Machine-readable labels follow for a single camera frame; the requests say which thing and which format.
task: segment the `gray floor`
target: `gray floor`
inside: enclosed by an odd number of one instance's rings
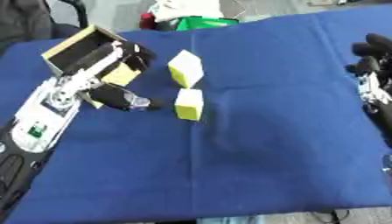
[[[59,23],[77,25],[71,7],[57,0],[47,0],[52,14]],[[341,10],[347,7],[385,4],[390,0],[363,0],[344,7],[309,6],[308,0],[221,0],[221,9],[226,17],[254,20],[263,15],[280,16],[318,11]],[[115,32],[137,29],[140,13],[145,12],[154,0],[84,0],[90,23]],[[265,216],[265,224],[317,224],[309,213],[274,214]],[[351,210],[351,215],[342,224],[392,224],[390,208]]]

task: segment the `foam block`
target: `foam block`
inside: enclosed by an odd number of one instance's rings
[[[184,88],[192,88],[203,77],[200,58],[187,50],[169,62],[169,70],[171,77]]]
[[[203,93],[199,89],[181,88],[175,108],[179,119],[198,121],[203,110]]]

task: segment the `wire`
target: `wire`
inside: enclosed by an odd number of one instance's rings
[[[311,215],[319,222],[325,223],[325,224],[340,224],[341,221],[345,220],[349,215],[350,215],[350,210],[346,210],[346,214],[343,218],[339,218],[338,215],[336,214],[335,211],[331,212],[332,220],[331,221],[325,221],[322,220],[318,215],[315,213],[311,213]]]

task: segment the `open box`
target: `open box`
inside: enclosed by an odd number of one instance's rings
[[[50,50],[42,53],[42,57],[54,74],[61,76],[68,67],[78,62],[93,50],[114,40],[126,41],[126,39],[110,31],[104,30],[96,25],[90,25],[71,38],[64,40]],[[151,60],[155,56],[151,51],[136,43],[129,41],[127,43],[135,45],[139,51],[133,53],[124,62],[120,62],[115,67],[109,69],[101,77],[102,81],[124,87],[150,65]],[[97,109],[102,105],[97,101],[93,101],[88,93],[80,93],[80,95]]]

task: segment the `robotic hand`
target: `robotic hand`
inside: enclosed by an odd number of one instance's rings
[[[101,81],[108,70],[127,60],[143,71],[148,66],[137,44],[114,41],[100,46],[43,82],[0,129],[0,222],[28,191],[82,102],[81,94],[116,109],[154,109],[151,99]]]
[[[392,40],[368,34],[367,43],[354,43],[353,53],[360,57],[346,66],[358,80],[363,108],[392,146]]]

